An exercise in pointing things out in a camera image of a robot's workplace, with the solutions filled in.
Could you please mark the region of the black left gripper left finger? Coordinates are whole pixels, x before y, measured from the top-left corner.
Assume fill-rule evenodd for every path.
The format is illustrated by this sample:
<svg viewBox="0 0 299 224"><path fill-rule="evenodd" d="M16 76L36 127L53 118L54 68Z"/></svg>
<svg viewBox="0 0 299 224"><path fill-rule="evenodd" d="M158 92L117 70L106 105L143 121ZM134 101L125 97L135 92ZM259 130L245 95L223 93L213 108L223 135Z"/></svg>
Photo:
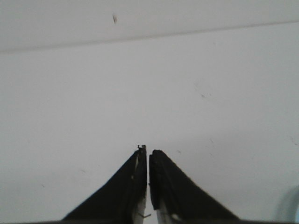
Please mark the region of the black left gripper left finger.
<svg viewBox="0 0 299 224"><path fill-rule="evenodd" d="M147 191L146 146L138 149L63 221L143 221Z"/></svg>

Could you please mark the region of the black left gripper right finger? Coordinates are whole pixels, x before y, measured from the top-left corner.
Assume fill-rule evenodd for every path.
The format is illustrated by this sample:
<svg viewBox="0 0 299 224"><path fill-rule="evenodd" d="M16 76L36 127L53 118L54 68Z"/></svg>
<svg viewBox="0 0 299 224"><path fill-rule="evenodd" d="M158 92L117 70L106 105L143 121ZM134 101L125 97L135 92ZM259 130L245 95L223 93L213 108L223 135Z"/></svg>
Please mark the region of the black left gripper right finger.
<svg viewBox="0 0 299 224"><path fill-rule="evenodd" d="M149 156L150 197L159 221L238 221L162 150Z"/></svg>

